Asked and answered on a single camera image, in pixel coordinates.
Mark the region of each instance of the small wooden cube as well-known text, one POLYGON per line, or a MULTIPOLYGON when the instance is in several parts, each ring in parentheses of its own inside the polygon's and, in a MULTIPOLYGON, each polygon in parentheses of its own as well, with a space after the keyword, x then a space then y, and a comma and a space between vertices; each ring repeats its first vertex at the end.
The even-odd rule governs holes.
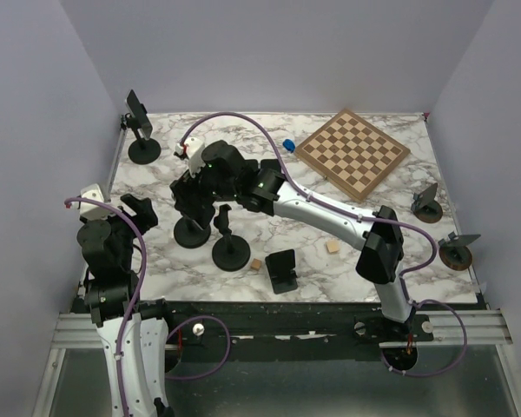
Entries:
POLYGON ((262 261, 259 261, 258 259, 253 259, 251 262, 251 269, 254 269, 255 271, 258 271, 261 269, 262 261))
POLYGON ((328 241, 326 242, 326 249, 329 254, 335 254, 340 250, 340 243, 338 241, 328 241))

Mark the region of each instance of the blue block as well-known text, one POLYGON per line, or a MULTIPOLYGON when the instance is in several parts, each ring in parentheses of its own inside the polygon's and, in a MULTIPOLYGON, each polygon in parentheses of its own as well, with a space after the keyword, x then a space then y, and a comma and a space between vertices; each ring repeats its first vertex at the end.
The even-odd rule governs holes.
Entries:
POLYGON ((290 151, 290 152, 295 151, 295 143, 293 143, 293 141, 291 139, 286 139, 284 141, 283 145, 284 145, 284 148, 286 148, 288 151, 290 151))

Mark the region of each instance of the checkered board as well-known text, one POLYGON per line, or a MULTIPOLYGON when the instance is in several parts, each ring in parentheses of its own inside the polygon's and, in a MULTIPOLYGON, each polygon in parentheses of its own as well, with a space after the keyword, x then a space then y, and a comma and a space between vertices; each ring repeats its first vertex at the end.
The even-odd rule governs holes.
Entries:
POLYGON ((409 149, 344 109, 299 145, 295 154, 361 202, 409 155, 409 149))

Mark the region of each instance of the wall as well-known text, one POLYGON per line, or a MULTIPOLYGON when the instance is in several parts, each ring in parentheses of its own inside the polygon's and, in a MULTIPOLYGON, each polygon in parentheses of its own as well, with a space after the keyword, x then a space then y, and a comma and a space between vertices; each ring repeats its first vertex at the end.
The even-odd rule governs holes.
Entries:
POLYGON ((432 141, 485 297, 521 366, 521 0, 497 0, 430 118, 432 141))
POLYGON ((491 4, 61 2, 114 102, 152 111, 427 111, 491 4))
POLYGON ((63 199, 104 180, 118 116, 56 0, 0 0, 0 417, 28 416, 82 270, 63 199))

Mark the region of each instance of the tabletop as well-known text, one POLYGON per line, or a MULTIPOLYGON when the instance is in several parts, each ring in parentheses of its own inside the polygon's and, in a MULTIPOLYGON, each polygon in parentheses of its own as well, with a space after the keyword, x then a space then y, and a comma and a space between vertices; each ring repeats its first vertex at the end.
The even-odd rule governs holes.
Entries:
MULTIPOLYGON (((381 205, 393 208, 400 221, 423 228, 436 240, 456 231, 450 202, 439 167, 432 151, 422 115, 360 114, 368 122, 404 144, 411 153, 362 202, 335 188, 305 163, 282 146, 285 139, 301 143, 327 122, 330 114, 249 114, 264 126, 279 146, 284 162, 296 182, 340 202, 375 210, 381 205), (419 221, 410 211, 412 196, 437 182, 437 201, 444 210, 443 218, 434 224, 419 221)), ((160 142, 162 154, 155 162, 140 166, 128 158, 129 145, 135 140, 128 132, 112 188, 112 201, 132 193, 138 198, 149 197, 159 218, 159 225, 145 235, 148 266, 142 299, 165 298, 174 301, 314 301, 371 302, 378 296, 371 282, 355 271, 359 252, 340 243, 340 251, 328 254, 329 234, 303 223, 247 212, 231 204, 230 228, 247 240, 253 258, 264 261, 273 252, 295 249, 298 288, 275 295, 264 265, 259 271, 248 265, 237 272, 224 272, 212 260, 211 251, 221 235, 213 228, 209 241, 197 249, 185 249, 174 240, 173 228, 180 219, 174 209, 169 184, 186 169, 186 163, 174 154, 174 146, 186 129, 202 114, 151 114, 153 137, 160 142)), ((225 140, 234 145, 245 158, 274 158, 272 148, 255 126, 235 117, 217 117, 203 123, 193 134, 209 144, 225 140)), ((431 247, 428 241, 411 230, 402 230, 404 266, 425 261, 431 247)), ((139 255, 135 254, 134 265, 139 255)), ((476 302, 472 278, 468 271, 453 271, 437 258, 429 267, 405 275, 410 295, 415 300, 433 298, 447 302, 476 302)))

